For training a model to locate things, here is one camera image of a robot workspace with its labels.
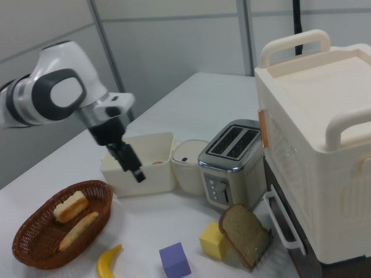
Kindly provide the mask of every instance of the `white wall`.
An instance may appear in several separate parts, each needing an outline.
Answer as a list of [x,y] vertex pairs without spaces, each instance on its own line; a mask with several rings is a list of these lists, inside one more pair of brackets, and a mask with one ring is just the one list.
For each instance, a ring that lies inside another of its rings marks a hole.
[[[259,65],[260,52],[269,41],[294,34],[292,0],[251,0],[250,7],[255,56]],[[324,30],[333,46],[371,45],[371,1],[301,0],[300,7],[303,31]],[[317,47],[307,45],[303,51],[310,52]],[[272,60],[294,55],[294,49],[290,49],[275,55]]]
[[235,0],[95,2],[135,117],[196,72],[252,74]]
[[[101,81],[117,91],[86,1],[2,0],[0,34],[0,86],[32,72],[44,46],[69,39],[82,46]],[[83,129],[72,116],[41,127],[0,130],[0,188]]]

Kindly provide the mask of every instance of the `toaster knob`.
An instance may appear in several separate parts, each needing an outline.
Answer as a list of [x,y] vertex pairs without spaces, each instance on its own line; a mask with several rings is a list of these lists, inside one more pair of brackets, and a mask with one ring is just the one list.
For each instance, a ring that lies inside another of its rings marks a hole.
[[218,192],[224,192],[227,189],[227,184],[220,182],[215,186],[215,190]]

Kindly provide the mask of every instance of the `yellow banana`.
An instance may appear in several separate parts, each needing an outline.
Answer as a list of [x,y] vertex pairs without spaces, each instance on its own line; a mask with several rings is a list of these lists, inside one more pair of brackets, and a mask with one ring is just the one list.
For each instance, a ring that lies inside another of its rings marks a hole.
[[110,271],[110,265],[113,257],[121,248],[122,245],[119,244],[114,248],[103,252],[102,255],[99,257],[97,263],[97,273],[99,278],[115,278],[115,276]]

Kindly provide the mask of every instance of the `white handle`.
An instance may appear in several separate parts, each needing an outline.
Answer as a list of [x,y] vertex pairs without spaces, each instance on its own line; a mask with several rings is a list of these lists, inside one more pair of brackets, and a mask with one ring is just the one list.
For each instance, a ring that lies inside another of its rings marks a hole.
[[[299,235],[296,232],[296,229],[295,229],[294,225],[292,224],[291,219],[290,219],[287,211],[285,210],[285,207],[283,206],[283,204],[282,204],[282,202],[281,202],[281,200],[280,200],[280,198],[279,198],[279,196],[277,194],[277,191],[275,190],[275,188],[274,188],[273,185],[271,185],[271,189],[272,189],[272,191],[268,191],[268,192],[266,192],[263,195],[263,199],[264,199],[265,205],[267,205],[269,214],[270,214],[270,216],[272,218],[272,221],[273,221],[274,226],[276,227],[276,230],[278,232],[278,236],[281,239],[283,246],[285,246],[288,249],[300,248],[300,250],[303,253],[303,255],[305,255],[306,252],[305,252],[304,244],[303,244],[303,242],[301,242],[301,240],[299,238]],[[273,198],[273,197],[276,199],[279,209],[281,210],[283,216],[285,217],[285,220],[289,224],[290,230],[291,230],[292,234],[294,235],[294,237],[296,239],[295,242],[288,242],[285,239],[285,236],[283,235],[283,232],[281,230],[281,227],[279,226],[278,221],[277,221],[276,217],[274,216],[274,213],[272,211],[272,208],[271,208],[271,206],[269,204],[269,198]]]
[[321,51],[330,51],[331,42],[330,37],[325,31],[322,30],[311,30],[303,33],[299,33],[286,38],[277,39],[266,44],[261,51],[261,68],[267,68],[270,66],[271,56],[279,51],[295,47],[297,45],[303,45],[305,43],[320,41]]
[[336,115],[326,128],[326,149],[335,151],[340,148],[341,133],[351,126],[371,122],[371,107],[350,110]]

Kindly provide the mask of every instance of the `bread slice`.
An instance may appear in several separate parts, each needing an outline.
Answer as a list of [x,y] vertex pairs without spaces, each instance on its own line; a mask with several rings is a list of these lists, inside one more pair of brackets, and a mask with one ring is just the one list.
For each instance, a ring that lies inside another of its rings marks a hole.
[[67,249],[77,238],[89,227],[91,223],[98,217],[98,212],[93,212],[85,216],[80,220],[64,237],[64,239],[59,244],[59,250],[63,251]]
[[243,266],[252,270],[256,263],[255,249],[268,233],[256,215],[243,204],[235,204],[220,217],[219,230],[231,243]]
[[81,191],[76,191],[64,203],[59,204],[53,211],[61,223],[67,223],[89,206],[89,201]]

